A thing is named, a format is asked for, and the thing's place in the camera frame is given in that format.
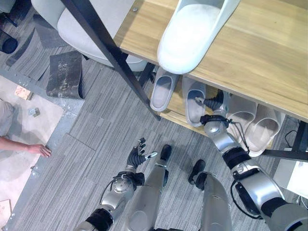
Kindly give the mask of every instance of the slipper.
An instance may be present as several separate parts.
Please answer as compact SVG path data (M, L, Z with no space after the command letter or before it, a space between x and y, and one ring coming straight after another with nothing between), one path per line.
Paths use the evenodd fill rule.
M186 121L193 127L201 126L200 117L205 115L205 105L198 103L195 97L205 99L205 84L188 77L182 79L183 102L185 105Z
M179 0L157 49L159 65L184 74L193 70L240 0Z
M285 114L263 105L258 105L255 119L249 124L245 138L251 157L261 155L279 132Z
M233 122L239 122L242 125L243 132L246 131L249 124L255 119L257 113L257 103L244 99L237 95L232 95L229 103L229 111L227 119L232 119ZM241 136L235 125L230 124L227 128L230 133L238 142L241 142Z
M162 112L167 108L178 79L179 75L158 68L150 100L150 106L154 111Z

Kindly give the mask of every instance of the wooden shelf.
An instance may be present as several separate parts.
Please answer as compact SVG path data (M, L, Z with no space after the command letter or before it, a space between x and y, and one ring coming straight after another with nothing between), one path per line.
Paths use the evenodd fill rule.
M217 94L217 88L214 88L211 86L206 87L206 97L207 98L214 97L216 96L216 94ZM212 111L207 108L206 114L212 114ZM172 94L172 97L171 97L171 100L169 102L167 109L161 112L160 116L174 123L177 123L181 126L184 126L190 130L193 130L202 135L205 135L203 126L193 127L186 122L185 107L184 107L183 97L182 97L182 77L180 77L178 80L177 86Z
M157 64L157 47L177 4L135 0L138 10L127 14L116 44ZM307 0L241 0L188 75L308 122L307 18Z

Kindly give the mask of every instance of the robot leg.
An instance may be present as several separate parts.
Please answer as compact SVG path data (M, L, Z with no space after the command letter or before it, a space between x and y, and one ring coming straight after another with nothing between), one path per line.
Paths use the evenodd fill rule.
M205 162L199 160L189 177L191 184L195 184L197 188L204 190L200 231L231 231L232 224L227 193L222 184L211 173L203 172L204 168Z
M167 161L171 146L165 145L145 184L134 197L125 222L126 231L148 231L154 228L161 197L161 190L167 182Z

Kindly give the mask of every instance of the person's hand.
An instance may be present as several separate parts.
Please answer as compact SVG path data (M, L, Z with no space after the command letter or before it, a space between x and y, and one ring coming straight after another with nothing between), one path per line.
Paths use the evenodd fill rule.
M33 154L40 154L43 157L50 157L51 150L46 148L43 144L30 144L28 152Z

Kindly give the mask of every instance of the person's knee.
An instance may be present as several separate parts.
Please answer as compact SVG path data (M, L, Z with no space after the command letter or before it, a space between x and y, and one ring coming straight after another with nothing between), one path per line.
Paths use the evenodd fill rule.
M14 107L3 100L0 100L0 136L5 136L11 127L14 114Z

